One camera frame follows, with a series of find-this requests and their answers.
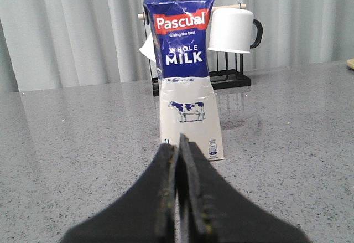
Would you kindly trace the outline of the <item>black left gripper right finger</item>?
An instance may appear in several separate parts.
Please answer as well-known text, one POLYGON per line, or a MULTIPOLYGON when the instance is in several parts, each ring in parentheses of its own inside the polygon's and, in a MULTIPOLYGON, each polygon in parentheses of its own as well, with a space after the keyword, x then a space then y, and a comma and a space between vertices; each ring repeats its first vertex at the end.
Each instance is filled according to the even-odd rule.
POLYGON ((183 242, 309 242, 235 190, 184 135, 176 172, 183 242))

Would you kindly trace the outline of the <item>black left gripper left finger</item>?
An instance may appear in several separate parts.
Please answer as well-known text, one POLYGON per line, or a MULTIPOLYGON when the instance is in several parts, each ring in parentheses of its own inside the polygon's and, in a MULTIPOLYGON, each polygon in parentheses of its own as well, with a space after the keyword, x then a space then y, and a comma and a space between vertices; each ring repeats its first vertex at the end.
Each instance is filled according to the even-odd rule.
POLYGON ((174 242, 176 164, 176 148, 161 144, 128 191, 70 229, 62 242, 174 242))

